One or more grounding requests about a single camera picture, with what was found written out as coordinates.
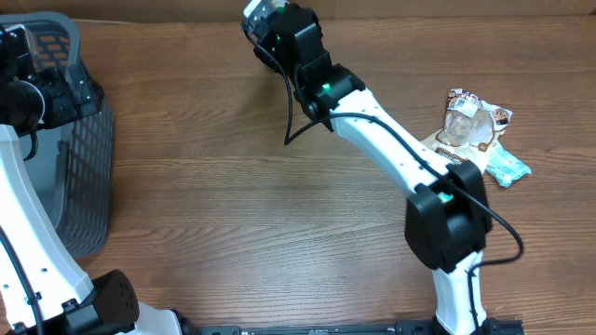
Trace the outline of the beige brown snack bag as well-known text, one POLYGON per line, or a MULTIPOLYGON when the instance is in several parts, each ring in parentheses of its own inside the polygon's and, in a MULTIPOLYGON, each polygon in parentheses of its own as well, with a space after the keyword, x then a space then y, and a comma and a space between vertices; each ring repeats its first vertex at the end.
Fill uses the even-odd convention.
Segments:
POLYGON ((443 126, 422 143, 453 164, 471 161, 483 173, 512 116, 511 110, 482 100, 470 91, 453 88, 447 96, 443 126))

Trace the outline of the teal tissue pack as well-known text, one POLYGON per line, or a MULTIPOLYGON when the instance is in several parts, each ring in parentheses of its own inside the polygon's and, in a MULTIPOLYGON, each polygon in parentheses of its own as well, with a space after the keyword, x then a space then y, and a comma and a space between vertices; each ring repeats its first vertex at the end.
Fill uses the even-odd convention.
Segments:
POLYGON ((500 186, 505 188, 524 176, 532 174, 532 170, 507 151, 499 141, 494 143, 486 170, 500 186))

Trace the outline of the small teal wipes pack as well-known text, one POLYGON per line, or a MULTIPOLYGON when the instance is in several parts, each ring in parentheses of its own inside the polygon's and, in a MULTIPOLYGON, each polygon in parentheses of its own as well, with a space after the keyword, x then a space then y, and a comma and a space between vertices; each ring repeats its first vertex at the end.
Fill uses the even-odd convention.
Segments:
POLYGON ((442 203, 448 203, 454 199, 453 194, 446 194, 444 192, 439 192, 438 197, 442 203))

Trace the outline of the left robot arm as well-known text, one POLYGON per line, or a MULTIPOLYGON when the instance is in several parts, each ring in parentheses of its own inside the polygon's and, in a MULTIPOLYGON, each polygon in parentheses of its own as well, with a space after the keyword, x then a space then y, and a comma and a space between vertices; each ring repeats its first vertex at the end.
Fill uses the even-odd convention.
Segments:
POLYGON ((109 234, 115 125, 59 13, 1 19, 1 295, 14 334, 194 334, 125 274, 77 259, 109 234))

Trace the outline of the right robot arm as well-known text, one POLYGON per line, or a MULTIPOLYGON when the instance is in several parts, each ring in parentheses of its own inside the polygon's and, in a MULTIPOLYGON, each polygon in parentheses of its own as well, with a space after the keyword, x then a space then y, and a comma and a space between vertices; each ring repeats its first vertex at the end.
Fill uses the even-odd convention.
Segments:
POLYGON ((433 275, 436 332, 488 333, 478 274, 492 222, 479 169, 428 149, 361 79, 333 63, 312 9, 251 1, 243 17, 255 55, 282 75, 290 102, 298 102, 313 125, 358 147, 402 192, 406 241, 433 275))

